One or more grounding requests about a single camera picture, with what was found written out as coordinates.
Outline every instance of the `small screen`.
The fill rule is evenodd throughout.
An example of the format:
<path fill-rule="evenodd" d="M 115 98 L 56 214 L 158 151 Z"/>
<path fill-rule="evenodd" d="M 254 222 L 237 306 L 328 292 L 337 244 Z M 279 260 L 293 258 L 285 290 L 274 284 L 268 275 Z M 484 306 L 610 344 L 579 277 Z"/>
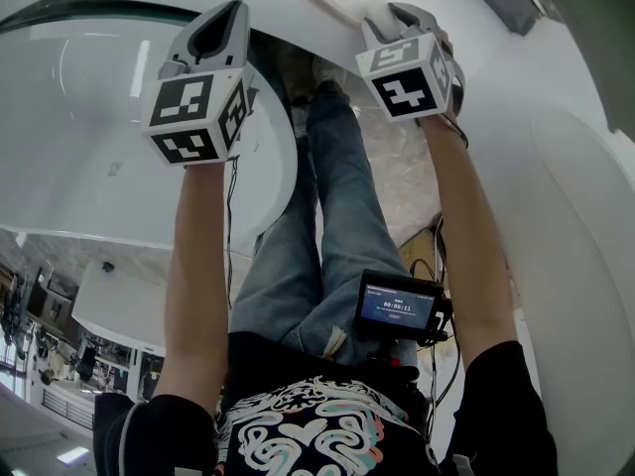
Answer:
<path fill-rule="evenodd" d="M 425 329 L 434 303 L 434 297 L 367 285 L 361 316 L 373 321 Z"/>

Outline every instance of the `leg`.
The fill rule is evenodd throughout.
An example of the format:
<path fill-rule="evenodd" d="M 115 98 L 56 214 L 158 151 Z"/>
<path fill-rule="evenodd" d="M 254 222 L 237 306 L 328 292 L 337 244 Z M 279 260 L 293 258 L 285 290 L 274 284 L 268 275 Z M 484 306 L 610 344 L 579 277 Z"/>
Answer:
<path fill-rule="evenodd" d="M 300 140 L 296 189 L 285 212 L 256 244 L 229 331 L 251 331 L 280 342 L 320 302 L 316 204 L 309 144 Z"/>
<path fill-rule="evenodd" d="M 323 83 L 319 92 L 311 105 L 308 132 L 324 214 L 324 299 L 303 321 L 300 334 L 307 351 L 321 354 L 332 327 L 339 326 L 348 336 L 336 361 L 355 365 L 378 348 L 374 342 L 358 341 L 352 329 L 362 272 L 408 272 L 388 233 L 348 98 L 332 82 Z M 414 364 L 415 344 L 402 341 L 394 356 Z"/>

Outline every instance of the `shirt sleeve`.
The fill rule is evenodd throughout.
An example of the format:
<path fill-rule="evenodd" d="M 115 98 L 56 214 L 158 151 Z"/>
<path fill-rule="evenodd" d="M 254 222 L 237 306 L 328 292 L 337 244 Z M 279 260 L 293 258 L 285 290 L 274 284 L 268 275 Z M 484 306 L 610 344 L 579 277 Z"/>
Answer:
<path fill-rule="evenodd" d="M 455 455 L 469 460 L 474 474 L 558 474 L 556 445 L 518 342 L 498 344 L 471 363 L 454 417 L 444 474 L 457 474 Z"/>
<path fill-rule="evenodd" d="M 202 407 L 181 397 L 160 395 L 137 407 L 122 395 L 97 397 L 93 451 L 98 476 L 121 474 L 122 439 L 125 476 L 173 476 L 179 468 L 201 476 L 212 474 L 212 418 Z"/>

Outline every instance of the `ceiling light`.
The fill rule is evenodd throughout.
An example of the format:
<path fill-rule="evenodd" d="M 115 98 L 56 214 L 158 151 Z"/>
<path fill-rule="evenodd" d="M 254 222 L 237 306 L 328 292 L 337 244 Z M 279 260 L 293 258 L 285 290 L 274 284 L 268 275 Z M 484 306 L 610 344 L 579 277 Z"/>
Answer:
<path fill-rule="evenodd" d="M 58 460 L 66 465 L 71 464 L 81 455 L 85 455 L 88 452 L 86 448 L 78 447 L 76 449 L 72 449 L 71 451 L 64 453 L 58 457 Z"/>
<path fill-rule="evenodd" d="M 130 86 L 131 97 L 139 97 L 141 95 L 141 88 L 143 87 L 143 73 L 146 71 L 146 63 L 148 62 L 149 51 L 150 41 L 141 41 L 139 53 L 137 54 L 135 73 L 132 76 L 132 86 Z"/>

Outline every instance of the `graphic print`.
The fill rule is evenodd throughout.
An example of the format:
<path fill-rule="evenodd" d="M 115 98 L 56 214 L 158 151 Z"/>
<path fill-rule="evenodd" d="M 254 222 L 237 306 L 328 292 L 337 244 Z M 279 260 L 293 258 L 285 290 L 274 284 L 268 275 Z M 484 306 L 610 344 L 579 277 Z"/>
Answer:
<path fill-rule="evenodd" d="M 306 410 L 315 418 L 298 423 Z M 366 474 L 384 458 L 378 444 L 385 423 L 417 432 L 405 417 L 392 401 L 357 381 L 301 381 L 239 401 L 219 419 L 214 474 L 224 473 L 232 436 L 245 464 L 268 476 Z M 324 465 L 315 472 L 294 470 L 306 448 L 323 455 Z"/>

